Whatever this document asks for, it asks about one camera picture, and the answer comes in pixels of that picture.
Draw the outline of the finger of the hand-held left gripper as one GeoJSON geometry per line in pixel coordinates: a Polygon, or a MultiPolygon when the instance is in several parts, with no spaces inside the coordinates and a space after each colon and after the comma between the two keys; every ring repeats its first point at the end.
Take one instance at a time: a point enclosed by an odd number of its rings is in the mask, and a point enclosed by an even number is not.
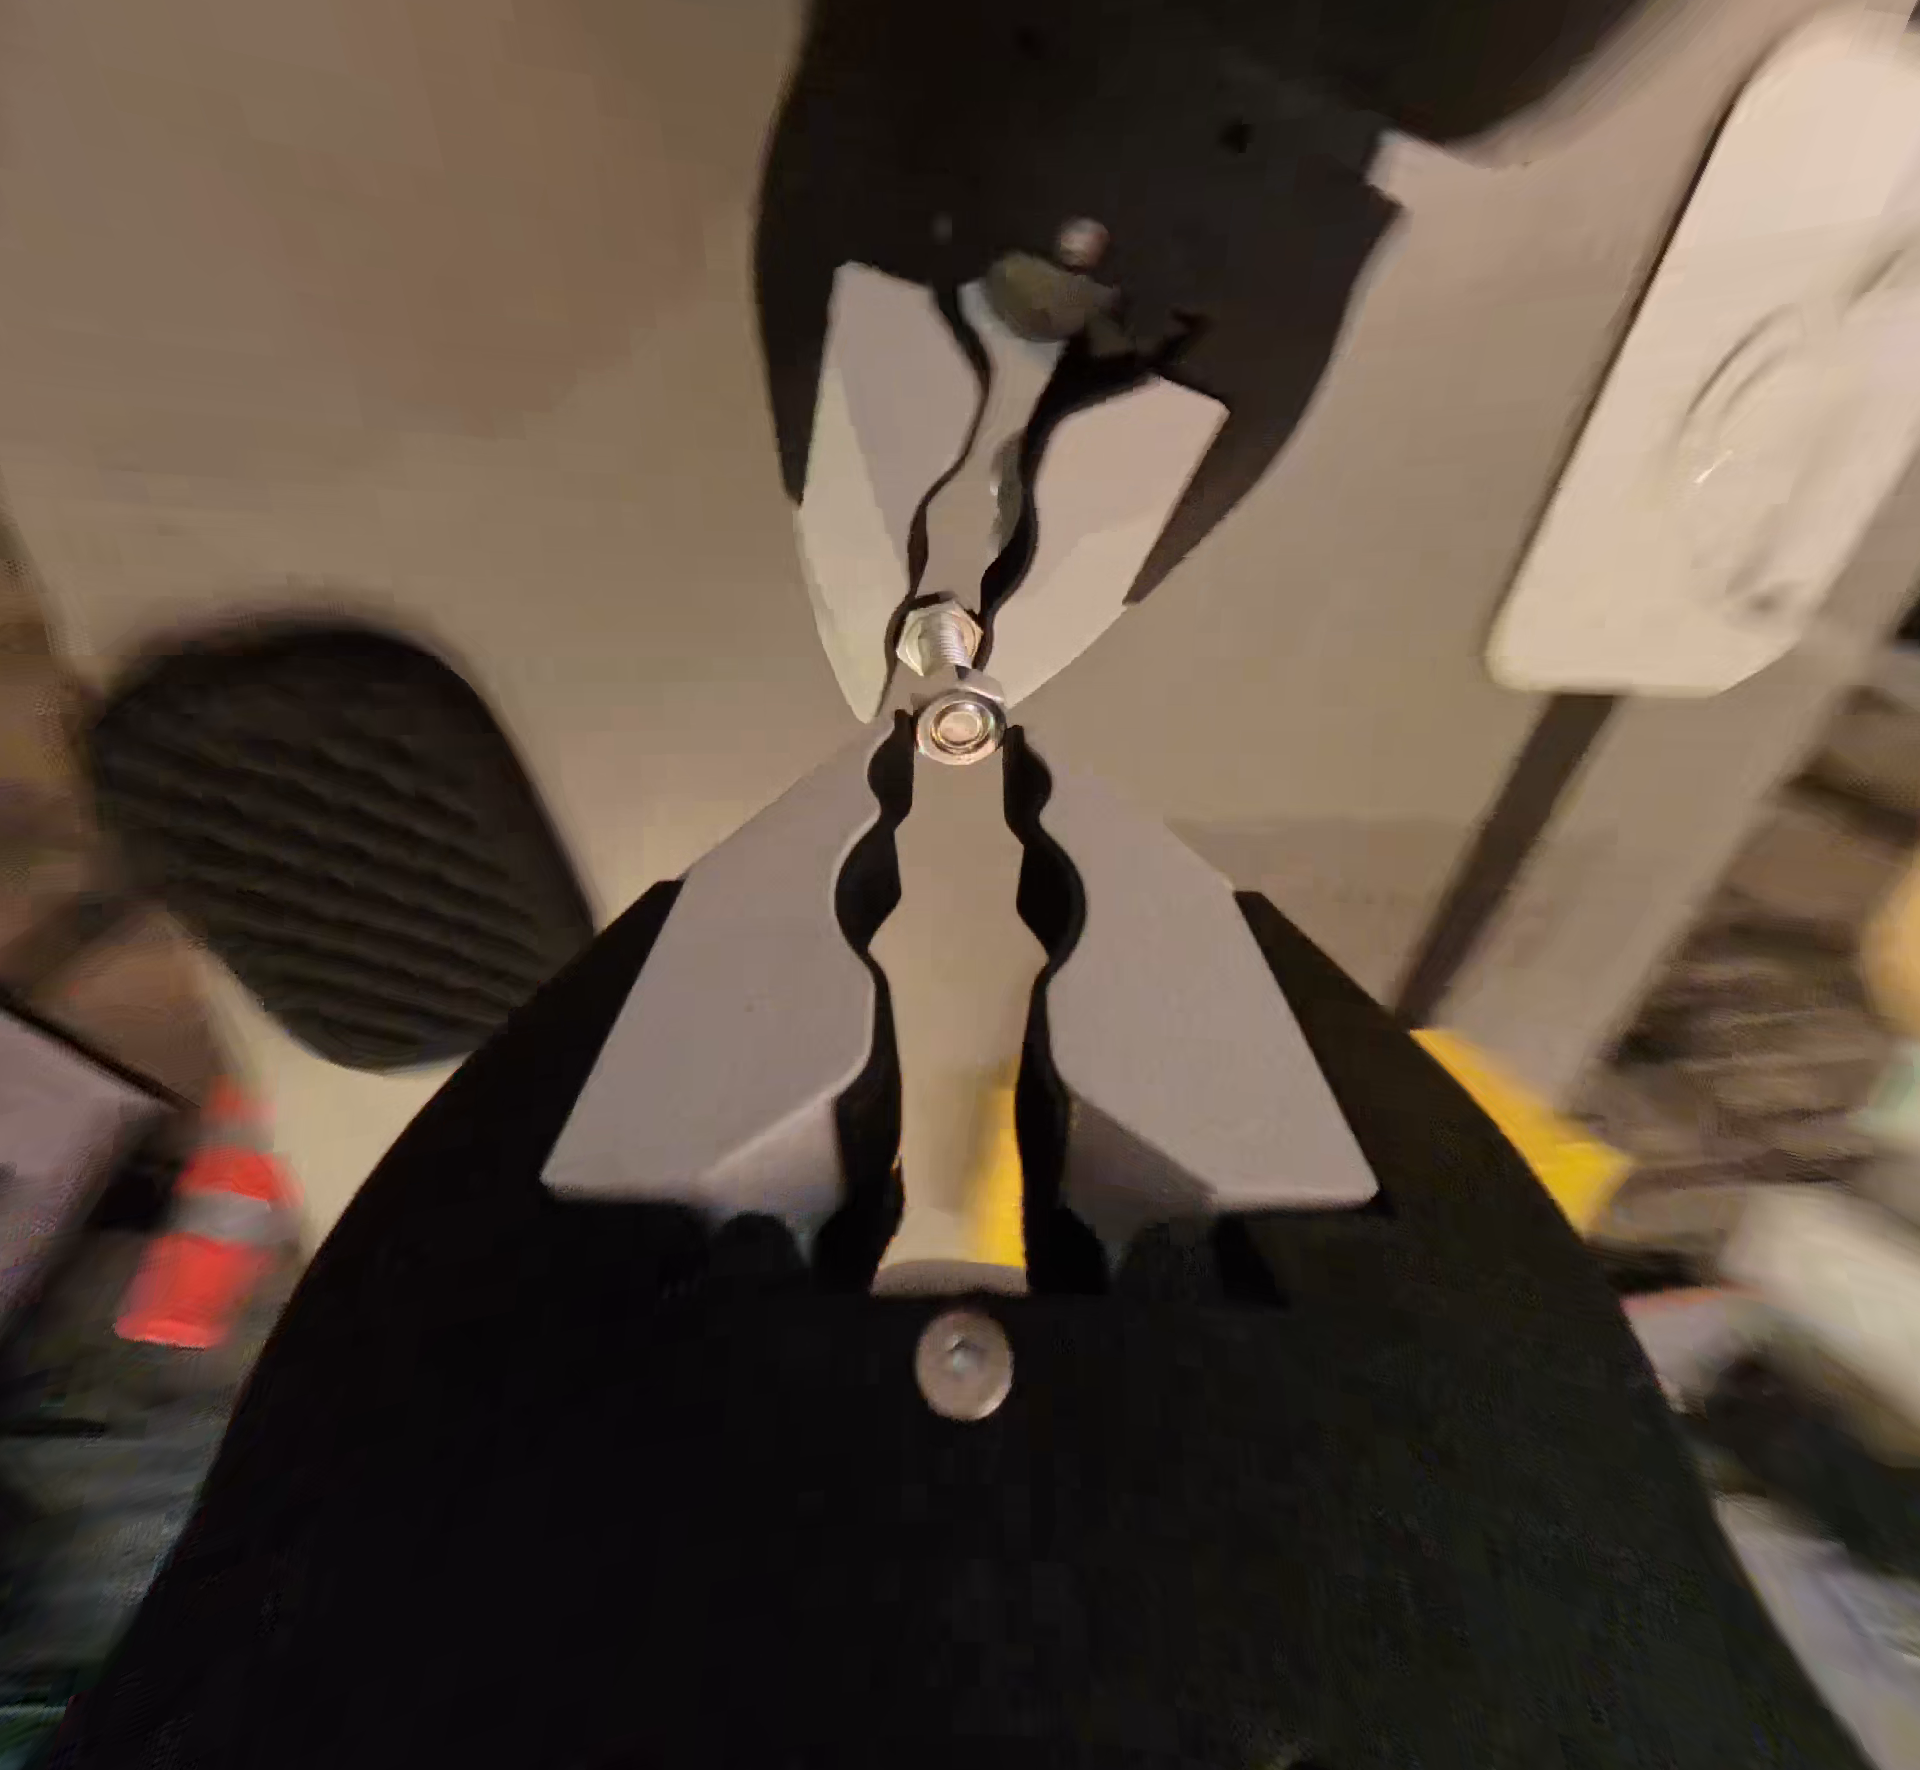
{"type": "Polygon", "coordinates": [[[1229,408],[1163,376],[1062,413],[1010,455],[1013,534],[980,583],[982,666],[1020,705],[1111,630],[1229,408]]]}
{"type": "Polygon", "coordinates": [[[796,548],[812,624],[856,724],[872,724],[899,669],[904,607],[975,597],[984,492],[965,482],[990,365],[965,294],[844,262],[803,452],[796,548]],[[928,538],[928,512],[964,490],[928,538]],[[964,509],[964,493],[973,509],[964,509]]]}

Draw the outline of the silver hex bolt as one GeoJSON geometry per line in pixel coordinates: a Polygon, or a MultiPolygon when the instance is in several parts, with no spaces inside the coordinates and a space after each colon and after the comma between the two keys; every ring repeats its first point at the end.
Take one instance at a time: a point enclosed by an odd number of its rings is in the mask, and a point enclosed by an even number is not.
{"type": "Polygon", "coordinates": [[[894,637],[899,708],[919,710],[936,697],[975,692],[984,681],[979,656],[984,630],[953,597],[912,604],[894,637]]]}

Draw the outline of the black padded wrist rest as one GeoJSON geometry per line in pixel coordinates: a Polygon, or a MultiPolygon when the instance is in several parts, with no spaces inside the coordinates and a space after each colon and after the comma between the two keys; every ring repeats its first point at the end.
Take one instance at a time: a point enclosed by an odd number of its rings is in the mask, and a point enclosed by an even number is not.
{"type": "Polygon", "coordinates": [[[83,757],[129,883],[323,1063],[460,1063],[594,934],[513,741],[392,630],[177,641],[115,678],[83,757]]]}

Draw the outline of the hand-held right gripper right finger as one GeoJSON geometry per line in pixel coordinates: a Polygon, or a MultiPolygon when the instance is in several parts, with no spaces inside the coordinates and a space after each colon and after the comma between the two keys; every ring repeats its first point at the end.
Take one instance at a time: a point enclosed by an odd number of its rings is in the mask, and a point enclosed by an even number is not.
{"type": "Polygon", "coordinates": [[[1044,955],[1013,1092],[1027,1289],[1098,1292],[1153,1230],[1373,1208],[1378,1175],[1232,884],[1020,727],[1002,806],[1044,955]]]}

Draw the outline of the orange traffic cone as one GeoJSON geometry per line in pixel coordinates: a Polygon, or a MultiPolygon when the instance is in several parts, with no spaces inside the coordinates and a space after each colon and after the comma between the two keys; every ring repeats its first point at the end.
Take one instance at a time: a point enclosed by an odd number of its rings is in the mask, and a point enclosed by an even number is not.
{"type": "Polygon", "coordinates": [[[254,1088],[215,1078],[113,1312],[113,1340],[181,1354],[224,1346],[290,1245],[298,1215],[299,1186],[273,1150],[254,1088]]]}

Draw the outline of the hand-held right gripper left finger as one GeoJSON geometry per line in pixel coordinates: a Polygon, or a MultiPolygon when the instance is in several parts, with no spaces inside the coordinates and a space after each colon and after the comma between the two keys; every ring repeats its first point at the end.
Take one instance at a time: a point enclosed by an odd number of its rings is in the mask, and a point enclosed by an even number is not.
{"type": "Polygon", "coordinates": [[[678,881],[543,1163],[556,1197],[781,1223],[874,1284],[904,1205],[902,1080],[874,940],[901,899],[907,717],[866,727],[678,881]]]}

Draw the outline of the yellow plastic bin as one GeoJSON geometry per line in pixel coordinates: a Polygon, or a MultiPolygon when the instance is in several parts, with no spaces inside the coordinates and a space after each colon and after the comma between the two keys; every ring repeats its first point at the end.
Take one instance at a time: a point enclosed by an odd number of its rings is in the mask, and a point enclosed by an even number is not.
{"type": "MultiPolygon", "coordinates": [[[[1594,1238],[1635,1163],[1551,1108],[1468,1038],[1423,1029],[1415,1040],[1494,1121],[1571,1230],[1594,1238]]],[[[982,1129],[959,1212],[959,1259],[1020,1272],[1022,1185],[1015,1134],[1015,1070],[982,1097],[982,1129]]]]}

